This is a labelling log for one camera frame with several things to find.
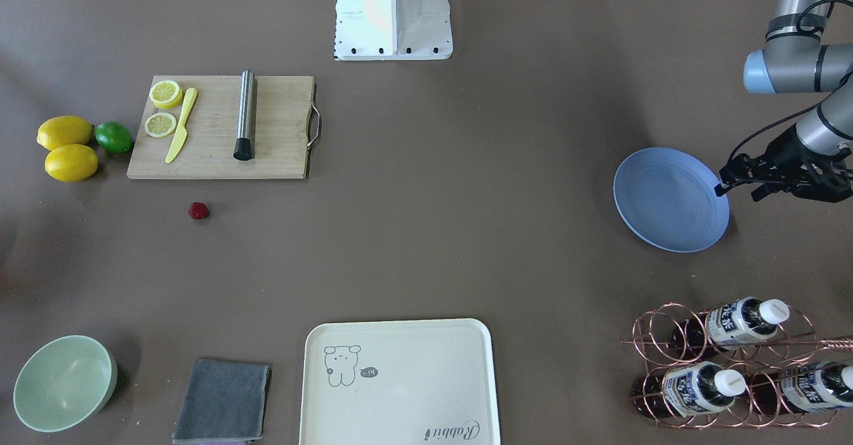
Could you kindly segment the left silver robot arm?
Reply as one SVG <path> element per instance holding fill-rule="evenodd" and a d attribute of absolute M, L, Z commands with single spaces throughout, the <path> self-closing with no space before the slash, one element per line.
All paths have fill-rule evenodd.
<path fill-rule="evenodd" d="M 834 5 L 843 0 L 777 0 L 765 45 L 744 62 L 744 87 L 752 93 L 826 93 L 826 98 L 786 118 L 790 126 L 750 157 L 738 148 L 721 168 L 716 196 L 755 184 L 760 201 L 773 193 L 838 203 L 851 197 L 852 48 L 826 45 L 822 36 Z"/>

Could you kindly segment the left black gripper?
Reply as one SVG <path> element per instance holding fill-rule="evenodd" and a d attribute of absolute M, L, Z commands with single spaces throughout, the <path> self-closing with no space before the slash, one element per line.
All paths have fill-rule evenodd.
<path fill-rule="evenodd" d="M 760 183 L 750 193 L 754 202 L 784 192 L 799 199 L 838 203 L 851 197 L 851 174 L 841 171 L 850 154 L 847 145 L 835 147 L 829 155 L 814 153 L 802 144 L 792 125 L 758 159 L 747 154 L 728 159 L 719 171 L 721 182 L 714 193 L 723 197 L 734 187 Z"/>

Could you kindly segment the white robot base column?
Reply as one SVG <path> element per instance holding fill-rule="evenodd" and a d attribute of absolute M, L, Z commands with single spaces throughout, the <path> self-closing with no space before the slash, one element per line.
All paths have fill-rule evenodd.
<path fill-rule="evenodd" d="M 450 0 L 337 0 L 338 61 L 450 59 Z"/>

